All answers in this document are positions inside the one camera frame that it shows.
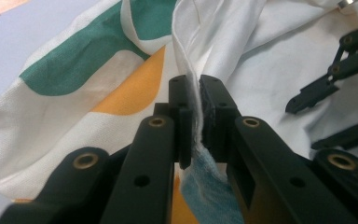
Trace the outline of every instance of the table surface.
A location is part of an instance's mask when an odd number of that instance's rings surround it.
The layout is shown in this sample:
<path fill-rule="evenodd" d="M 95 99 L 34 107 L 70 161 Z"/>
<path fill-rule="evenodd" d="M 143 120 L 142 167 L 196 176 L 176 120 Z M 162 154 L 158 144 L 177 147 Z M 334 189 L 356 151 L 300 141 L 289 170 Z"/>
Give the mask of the table surface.
<path fill-rule="evenodd" d="M 27 58 L 67 28 L 76 16 L 99 0 L 38 0 L 0 15 L 0 94 L 20 71 Z M 0 214 L 10 200 L 0 195 Z"/>

